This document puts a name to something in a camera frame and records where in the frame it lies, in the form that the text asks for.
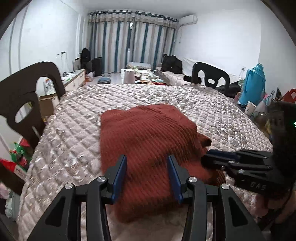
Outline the right hand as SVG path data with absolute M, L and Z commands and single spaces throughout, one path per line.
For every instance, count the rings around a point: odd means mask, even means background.
M 289 190 L 288 194 L 281 199 L 264 199 L 260 209 L 259 217 L 267 217 L 267 214 L 273 214 L 273 220 L 276 223 L 285 221 L 295 212 L 295 186 Z

